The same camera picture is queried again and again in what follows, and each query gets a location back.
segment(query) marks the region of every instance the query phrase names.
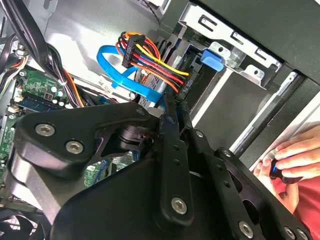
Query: hole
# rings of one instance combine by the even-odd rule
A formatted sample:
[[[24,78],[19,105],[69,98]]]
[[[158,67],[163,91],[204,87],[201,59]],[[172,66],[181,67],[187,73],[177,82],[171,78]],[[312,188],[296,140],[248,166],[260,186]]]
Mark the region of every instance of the hole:
[[[247,226],[243,226],[243,229],[247,234],[250,233],[250,230],[249,230],[249,228]]]
[[[182,203],[180,202],[180,201],[176,201],[175,202],[175,205],[178,207],[178,209],[183,209],[184,208],[184,206],[182,205]]]
[[[180,161],[178,159],[173,160],[174,164],[180,166]]]
[[[79,150],[80,147],[79,147],[78,144],[71,144],[70,148],[73,149],[73,150]]]
[[[44,0],[43,8],[44,8],[45,10],[48,10],[48,9],[49,9],[50,2],[51,2],[51,1],[52,1],[52,0]]]
[[[254,225],[259,224],[260,222],[260,214],[254,204],[249,200],[244,200],[243,205]]]
[[[224,181],[223,183],[228,189],[231,188],[230,184],[227,181]]]
[[[45,133],[49,133],[50,132],[50,128],[46,127],[46,126],[43,126],[40,128],[40,131],[41,132],[45,132]]]

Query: red shirt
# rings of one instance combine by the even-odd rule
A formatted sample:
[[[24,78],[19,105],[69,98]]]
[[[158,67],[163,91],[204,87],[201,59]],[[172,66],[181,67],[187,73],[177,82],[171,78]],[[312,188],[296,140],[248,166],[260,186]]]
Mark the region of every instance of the red shirt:
[[[282,193],[286,185],[277,178],[273,181],[277,193]],[[294,216],[311,232],[314,240],[320,240],[320,176],[302,180],[299,186],[299,203]]]

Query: motherboard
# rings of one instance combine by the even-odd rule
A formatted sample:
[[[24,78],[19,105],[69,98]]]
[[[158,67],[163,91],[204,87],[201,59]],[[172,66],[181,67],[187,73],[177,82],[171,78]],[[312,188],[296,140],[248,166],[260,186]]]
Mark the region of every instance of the motherboard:
[[[8,102],[7,114],[2,118],[0,134],[0,185],[4,186],[6,164],[12,149],[16,124],[26,114],[57,111],[68,108],[68,98],[64,89],[45,73],[26,67],[15,79],[13,95]],[[90,187],[106,176],[106,169],[112,162],[118,169],[131,164],[128,156],[114,157],[87,167],[84,185]]]

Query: blue drive latch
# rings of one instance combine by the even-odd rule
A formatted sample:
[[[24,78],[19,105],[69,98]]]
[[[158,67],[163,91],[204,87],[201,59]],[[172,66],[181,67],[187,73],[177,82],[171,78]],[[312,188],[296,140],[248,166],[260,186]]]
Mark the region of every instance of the blue drive latch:
[[[224,69],[224,65],[222,63],[222,58],[213,52],[209,51],[208,49],[203,51],[201,62],[210,68],[216,70],[217,72],[220,72],[222,69]]]

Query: cable bundle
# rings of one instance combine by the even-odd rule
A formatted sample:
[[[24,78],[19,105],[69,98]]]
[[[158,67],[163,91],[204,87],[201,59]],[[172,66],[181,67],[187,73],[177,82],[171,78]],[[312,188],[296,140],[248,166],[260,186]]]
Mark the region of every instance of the cable bundle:
[[[186,76],[189,75],[187,72],[179,71],[164,63],[156,45],[141,33],[121,33],[115,47],[123,57],[122,65],[125,67],[132,65],[145,70],[148,74],[155,75],[165,81],[176,93],[179,92]]]
[[[22,0],[0,0],[0,3],[17,38],[26,47],[32,58],[52,79],[63,87],[70,104],[74,108],[84,107],[85,102],[80,96],[73,79],[63,68],[60,54],[57,49],[45,41]]]

